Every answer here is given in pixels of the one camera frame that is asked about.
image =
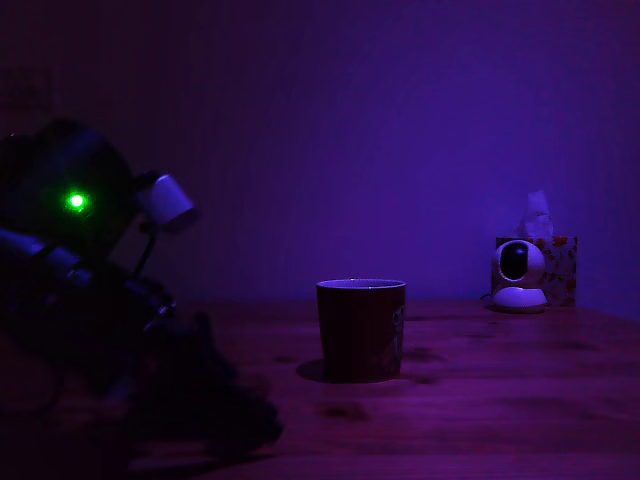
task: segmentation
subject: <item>wooden table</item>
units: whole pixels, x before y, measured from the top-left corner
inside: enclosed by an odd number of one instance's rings
[[[154,480],[640,479],[640,325],[485,306],[409,302],[401,378],[361,385],[320,381],[314,302],[194,306],[213,314],[223,352],[270,386],[286,430],[250,462],[146,445],[131,470]]]

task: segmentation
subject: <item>tissue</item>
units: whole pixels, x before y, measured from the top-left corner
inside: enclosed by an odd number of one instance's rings
[[[549,242],[553,239],[553,223],[549,204],[542,190],[528,195],[527,208],[516,228],[516,236],[519,238],[543,238]]]

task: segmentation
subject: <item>mug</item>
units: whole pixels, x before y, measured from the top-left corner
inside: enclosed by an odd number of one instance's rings
[[[361,383],[396,377],[402,363],[406,285],[351,278],[316,285],[324,380]]]

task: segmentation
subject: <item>floral tissue box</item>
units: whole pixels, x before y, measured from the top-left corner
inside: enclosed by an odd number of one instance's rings
[[[516,237],[497,237],[496,248]],[[539,238],[524,239],[535,244],[544,255],[545,272],[540,279],[549,305],[571,307],[576,304],[576,260],[578,255],[578,237],[554,236],[551,242]],[[498,283],[491,276],[491,291]]]

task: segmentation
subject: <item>security camera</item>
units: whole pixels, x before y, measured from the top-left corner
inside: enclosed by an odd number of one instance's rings
[[[498,282],[491,295],[494,307],[511,313],[544,311],[547,298],[537,285],[545,263],[538,247],[526,240],[511,240],[498,247],[492,264]]]

